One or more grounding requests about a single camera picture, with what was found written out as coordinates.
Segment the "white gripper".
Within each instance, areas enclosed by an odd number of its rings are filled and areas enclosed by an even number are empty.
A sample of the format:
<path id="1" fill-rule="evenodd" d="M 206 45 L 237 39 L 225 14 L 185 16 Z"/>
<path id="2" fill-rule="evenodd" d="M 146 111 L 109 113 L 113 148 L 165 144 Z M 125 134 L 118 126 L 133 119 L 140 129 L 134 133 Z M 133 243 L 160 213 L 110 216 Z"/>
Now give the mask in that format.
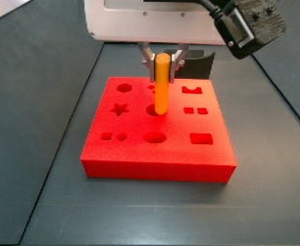
<path id="1" fill-rule="evenodd" d="M 223 45 L 205 8 L 185 2 L 145 0 L 84 0 L 86 29 L 97 40 L 140 42 L 142 65 L 154 76 L 154 53 L 149 42 L 178 43 L 170 55 L 170 82 L 184 65 L 188 44 Z"/>

